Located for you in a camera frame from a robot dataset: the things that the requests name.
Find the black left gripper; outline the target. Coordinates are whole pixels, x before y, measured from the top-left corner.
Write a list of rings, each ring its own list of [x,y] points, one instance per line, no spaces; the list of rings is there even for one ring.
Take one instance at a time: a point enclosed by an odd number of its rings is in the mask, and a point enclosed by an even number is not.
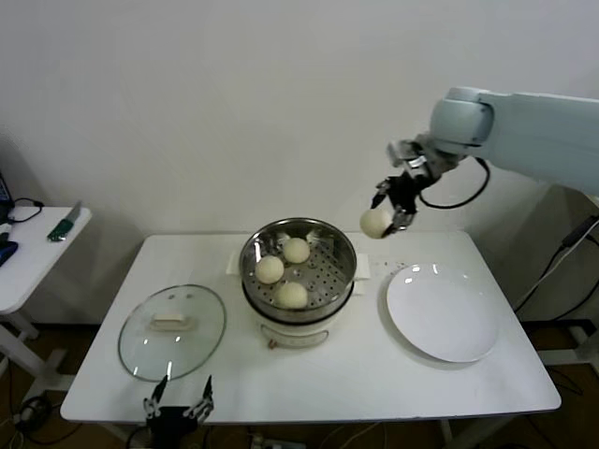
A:
[[[147,425],[151,431],[151,445],[156,449],[180,448],[183,438],[197,430],[197,419],[207,419],[214,409],[211,375],[205,383],[200,401],[188,409],[183,406],[160,408],[160,400],[167,385],[166,374],[151,396],[143,400]]]

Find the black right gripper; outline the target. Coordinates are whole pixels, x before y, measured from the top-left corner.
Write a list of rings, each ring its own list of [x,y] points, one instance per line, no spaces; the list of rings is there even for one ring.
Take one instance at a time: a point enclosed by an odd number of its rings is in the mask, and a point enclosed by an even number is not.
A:
[[[406,210],[416,210],[416,198],[419,193],[418,182],[407,172],[403,172],[400,176],[388,177],[387,180],[376,184],[371,208],[376,209],[388,197],[393,208],[396,209],[386,229],[387,237],[406,230],[412,224],[415,214],[408,213]]]

